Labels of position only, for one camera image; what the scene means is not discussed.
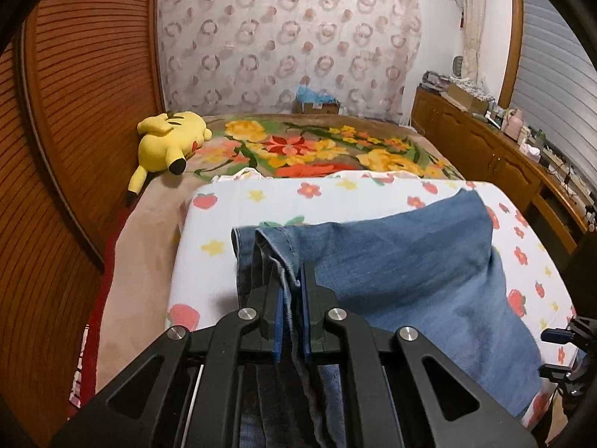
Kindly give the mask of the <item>grey window blind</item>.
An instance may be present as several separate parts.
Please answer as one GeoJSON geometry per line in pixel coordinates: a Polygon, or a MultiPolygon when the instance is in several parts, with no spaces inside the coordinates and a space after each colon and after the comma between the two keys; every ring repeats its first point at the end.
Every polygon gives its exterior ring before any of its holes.
{"type": "Polygon", "coordinates": [[[543,131],[586,181],[596,183],[596,70],[548,0],[522,0],[523,29],[511,104],[543,131]]]}

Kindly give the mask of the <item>yellow Pikachu plush toy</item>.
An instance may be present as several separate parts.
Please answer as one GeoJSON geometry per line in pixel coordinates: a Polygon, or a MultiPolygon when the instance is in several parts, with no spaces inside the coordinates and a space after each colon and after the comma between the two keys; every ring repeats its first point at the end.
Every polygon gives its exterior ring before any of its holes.
{"type": "Polygon", "coordinates": [[[128,182],[129,196],[140,194],[149,174],[181,175],[187,160],[213,138],[204,119],[192,111],[149,116],[137,124],[137,133],[138,167],[128,182]]]}

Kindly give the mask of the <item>brown floral blanket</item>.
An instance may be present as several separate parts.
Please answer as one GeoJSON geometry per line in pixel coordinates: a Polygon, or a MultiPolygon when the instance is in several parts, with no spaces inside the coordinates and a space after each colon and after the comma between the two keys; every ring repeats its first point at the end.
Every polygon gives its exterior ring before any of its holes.
{"type": "Polygon", "coordinates": [[[333,115],[212,116],[213,138],[188,159],[185,171],[148,178],[142,195],[119,221],[106,249],[106,272],[89,322],[81,363],[83,391],[104,387],[171,321],[217,320],[237,306],[233,286],[219,285],[202,268],[191,277],[199,305],[171,301],[171,278],[186,199],[210,181],[243,178],[310,180],[347,170],[381,170],[458,179],[441,152],[409,127],[333,115]]]}

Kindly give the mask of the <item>pink bottle on sideboard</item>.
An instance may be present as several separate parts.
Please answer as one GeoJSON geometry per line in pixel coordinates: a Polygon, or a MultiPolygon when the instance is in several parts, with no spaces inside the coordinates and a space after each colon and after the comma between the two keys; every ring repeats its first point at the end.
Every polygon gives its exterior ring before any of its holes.
{"type": "Polygon", "coordinates": [[[509,108],[505,111],[502,122],[502,131],[507,137],[514,141],[518,141],[523,124],[523,113],[520,109],[509,108]]]}

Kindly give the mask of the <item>long wooden sideboard cabinet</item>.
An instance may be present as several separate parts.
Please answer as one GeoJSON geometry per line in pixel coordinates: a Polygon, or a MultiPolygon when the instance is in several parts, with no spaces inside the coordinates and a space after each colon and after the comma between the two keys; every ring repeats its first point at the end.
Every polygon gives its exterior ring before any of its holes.
{"type": "Polygon", "coordinates": [[[498,186],[535,229],[560,267],[574,256],[596,255],[590,231],[575,200],[545,168],[524,157],[511,138],[420,86],[412,125],[469,180],[498,186]]]}

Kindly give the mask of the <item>cream lace tied curtain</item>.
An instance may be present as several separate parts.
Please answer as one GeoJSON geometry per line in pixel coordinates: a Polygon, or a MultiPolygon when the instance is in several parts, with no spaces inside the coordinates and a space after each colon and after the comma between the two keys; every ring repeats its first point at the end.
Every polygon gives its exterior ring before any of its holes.
{"type": "Polygon", "coordinates": [[[486,0],[462,0],[462,5],[462,77],[476,81],[479,78],[479,51],[485,25],[486,0]]]}

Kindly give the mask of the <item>cardboard box on sideboard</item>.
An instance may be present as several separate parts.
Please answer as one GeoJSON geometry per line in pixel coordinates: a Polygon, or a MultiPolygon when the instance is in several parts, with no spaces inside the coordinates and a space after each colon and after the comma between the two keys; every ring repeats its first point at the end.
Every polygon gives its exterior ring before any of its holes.
{"type": "Polygon", "coordinates": [[[469,113],[485,115],[489,108],[488,101],[481,100],[478,97],[469,94],[469,92],[454,83],[449,84],[447,88],[447,96],[469,113]]]}

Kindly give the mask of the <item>pink circle patterned curtain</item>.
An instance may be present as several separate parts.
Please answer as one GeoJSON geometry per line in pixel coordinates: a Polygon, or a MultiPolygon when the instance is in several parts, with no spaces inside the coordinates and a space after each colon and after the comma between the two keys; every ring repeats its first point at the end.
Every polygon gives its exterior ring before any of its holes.
{"type": "Polygon", "coordinates": [[[283,113],[297,88],[344,114],[399,120],[421,44],[419,0],[159,0],[166,105],[283,113]]]}

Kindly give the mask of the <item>blue item at bed end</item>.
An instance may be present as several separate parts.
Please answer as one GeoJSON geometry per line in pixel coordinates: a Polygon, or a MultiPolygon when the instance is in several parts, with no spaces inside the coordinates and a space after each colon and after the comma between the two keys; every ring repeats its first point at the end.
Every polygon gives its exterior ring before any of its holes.
{"type": "Polygon", "coordinates": [[[293,113],[338,115],[339,110],[339,101],[328,92],[315,91],[304,85],[297,88],[296,98],[293,101],[293,113]]]}

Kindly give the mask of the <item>white floral strawberry towel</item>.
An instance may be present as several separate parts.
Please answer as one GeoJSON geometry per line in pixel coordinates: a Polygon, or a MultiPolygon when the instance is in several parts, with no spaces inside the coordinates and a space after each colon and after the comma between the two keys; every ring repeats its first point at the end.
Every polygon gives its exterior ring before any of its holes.
{"type": "Polygon", "coordinates": [[[171,301],[199,305],[191,277],[250,287],[265,231],[291,262],[372,326],[412,326],[526,427],[554,387],[543,363],[570,366],[573,346],[540,340],[574,315],[560,273],[521,211],[496,185],[345,171],[310,180],[219,178],[186,199],[171,301]]]}

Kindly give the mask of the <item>blue denim pants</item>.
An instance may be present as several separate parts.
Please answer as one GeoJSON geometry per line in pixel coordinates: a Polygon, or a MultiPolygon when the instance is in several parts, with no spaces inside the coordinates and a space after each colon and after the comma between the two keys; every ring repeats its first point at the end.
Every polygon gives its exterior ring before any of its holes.
{"type": "Polygon", "coordinates": [[[476,192],[345,224],[236,228],[240,301],[279,290],[244,447],[527,447],[539,349],[507,301],[476,192]]]}

